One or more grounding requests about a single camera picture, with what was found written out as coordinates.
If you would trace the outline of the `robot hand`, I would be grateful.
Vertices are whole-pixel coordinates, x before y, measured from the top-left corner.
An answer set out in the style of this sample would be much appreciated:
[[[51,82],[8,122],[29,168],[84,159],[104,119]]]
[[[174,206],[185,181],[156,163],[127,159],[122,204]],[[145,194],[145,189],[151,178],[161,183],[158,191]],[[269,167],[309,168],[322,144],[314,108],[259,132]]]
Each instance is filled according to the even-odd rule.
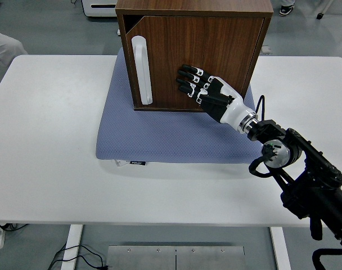
[[[242,96],[227,82],[198,67],[182,65],[176,81],[179,90],[215,121],[228,124],[239,133],[248,133],[251,123],[257,123],[256,112],[244,104]]]

